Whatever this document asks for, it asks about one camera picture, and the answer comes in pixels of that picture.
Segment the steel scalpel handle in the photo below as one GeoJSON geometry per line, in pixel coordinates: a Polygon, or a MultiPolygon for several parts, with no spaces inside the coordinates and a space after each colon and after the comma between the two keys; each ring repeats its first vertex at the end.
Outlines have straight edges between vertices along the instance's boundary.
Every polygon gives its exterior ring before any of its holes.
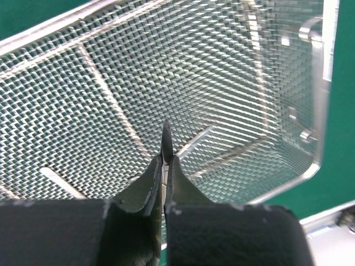
{"type": "Polygon", "coordinates": [[[40,173],[46,178],[50,179],[52,182],[57,184],[60,188],[65,190],[67,193],[72,195],[76,199],[84,200],[86,199],[85,195],[76,190],[72,185],[70,185],[65,179],[60,177],[56,172],[48,167],[42,167],[40,173]]]}

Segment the steel forceps long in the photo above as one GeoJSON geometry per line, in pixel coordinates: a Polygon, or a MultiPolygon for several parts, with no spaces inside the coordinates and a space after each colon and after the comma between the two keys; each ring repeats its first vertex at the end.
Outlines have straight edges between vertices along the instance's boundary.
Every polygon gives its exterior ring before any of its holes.
{"type": "Polygon", "coordinates": [[[162,173],[161,173],[161,180],[162,180],[161,187],[162,187],[162,206],[164,206],[166,200],[169,164],[171,158],[174,155],[173,141],[171,137],[171,128],[168,119],[166,119],[163,124],[160,153],[163,160],[162,173]]]}

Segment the green surgical cloth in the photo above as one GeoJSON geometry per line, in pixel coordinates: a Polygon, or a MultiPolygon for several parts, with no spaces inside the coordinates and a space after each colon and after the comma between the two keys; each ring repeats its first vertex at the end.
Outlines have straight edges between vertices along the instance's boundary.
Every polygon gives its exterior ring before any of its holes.
{"type": "MultiPolygon", "coordinates": [[[[6,39],[84,1],[1,1],[1,39],[6,39]]],[[[268,201],[299,218],[354,199],[354,1],[340,1],[332,89],[320,170],[307,182],[268,201]]]]}

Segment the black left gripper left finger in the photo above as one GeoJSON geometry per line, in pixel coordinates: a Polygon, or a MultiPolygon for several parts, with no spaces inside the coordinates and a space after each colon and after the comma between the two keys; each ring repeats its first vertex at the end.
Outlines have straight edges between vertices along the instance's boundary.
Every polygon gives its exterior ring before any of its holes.
{"type": "Polygon", "coordinates": [[[1,264],[157,265],[162,164],[113,198],[2,201],[1,264]]]}

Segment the metal mesh instrument tray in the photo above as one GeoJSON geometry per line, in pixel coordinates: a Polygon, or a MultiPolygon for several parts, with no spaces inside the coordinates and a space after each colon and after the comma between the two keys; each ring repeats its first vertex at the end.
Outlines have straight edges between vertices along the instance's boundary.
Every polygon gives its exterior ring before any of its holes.
{"type": "Polygon", "coordinates": [[[322,163],[339,1],[90,1],[1,41],[1,198],[115,195],[160,150],[259,203],[322,163]]]}

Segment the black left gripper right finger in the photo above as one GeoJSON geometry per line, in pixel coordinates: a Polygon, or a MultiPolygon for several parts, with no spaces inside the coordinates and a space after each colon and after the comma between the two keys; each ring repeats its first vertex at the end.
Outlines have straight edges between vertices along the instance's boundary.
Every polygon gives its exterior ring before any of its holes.
{"type": "Polygon", "coordinates": [[[165,200],[168,265],[313,265],[305,233],[288,208],[214,203],[171,158],[165,200]]]}

